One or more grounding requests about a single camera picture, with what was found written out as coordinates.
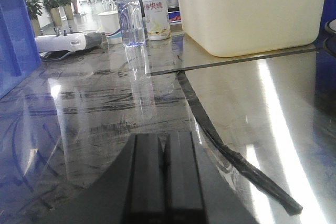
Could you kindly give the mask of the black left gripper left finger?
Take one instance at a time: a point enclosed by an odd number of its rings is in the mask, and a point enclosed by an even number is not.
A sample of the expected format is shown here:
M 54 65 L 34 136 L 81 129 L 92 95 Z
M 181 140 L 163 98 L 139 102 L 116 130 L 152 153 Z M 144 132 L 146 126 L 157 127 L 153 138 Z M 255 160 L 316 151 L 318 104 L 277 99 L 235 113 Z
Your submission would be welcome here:
M 112 165 L 47 223 L 164 223 L 162 146 L 155 134 L 133 134 Z

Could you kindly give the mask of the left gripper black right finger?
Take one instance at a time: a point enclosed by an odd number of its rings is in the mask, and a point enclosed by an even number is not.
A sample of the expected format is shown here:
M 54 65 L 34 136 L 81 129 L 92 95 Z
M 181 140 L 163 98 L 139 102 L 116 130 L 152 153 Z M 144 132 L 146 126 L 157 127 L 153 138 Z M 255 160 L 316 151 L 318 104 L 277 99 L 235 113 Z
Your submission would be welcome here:
M 257 222 L 212 165 L 196 133 L 171 133 L 164 155 L 168 223 Z

